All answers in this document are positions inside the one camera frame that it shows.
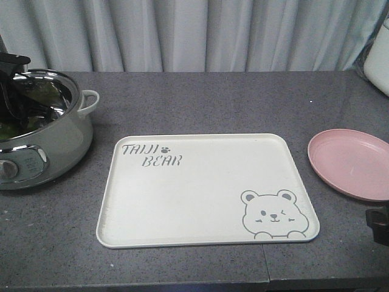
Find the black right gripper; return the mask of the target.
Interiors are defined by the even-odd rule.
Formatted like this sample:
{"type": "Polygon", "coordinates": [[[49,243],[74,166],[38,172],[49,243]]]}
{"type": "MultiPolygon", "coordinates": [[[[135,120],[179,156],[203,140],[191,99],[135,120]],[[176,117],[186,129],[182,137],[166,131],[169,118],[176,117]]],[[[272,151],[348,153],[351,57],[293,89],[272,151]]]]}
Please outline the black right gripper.
{"type": "Polygon", "coordinates": [[[367,226],[373,232],[376,243],[388,246],[388,205],[365,211],[367,226]]]}

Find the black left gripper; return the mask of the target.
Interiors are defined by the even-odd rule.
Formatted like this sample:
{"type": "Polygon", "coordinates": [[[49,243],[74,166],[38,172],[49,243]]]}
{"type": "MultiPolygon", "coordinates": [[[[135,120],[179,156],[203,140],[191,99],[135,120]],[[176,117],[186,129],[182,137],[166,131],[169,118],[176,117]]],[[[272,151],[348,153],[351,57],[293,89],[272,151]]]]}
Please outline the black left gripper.
{"type": "Polygon", "coordinates": [[[1,52],[1,121],[29,123],[32,101],[49,108],[46,117],[58,119],[69,107],[69,90],[54,80],[38,79],[25,84],[26,96],[12,79],[15,74],[24,73],[31,59],[23,55],[1,52]]]}

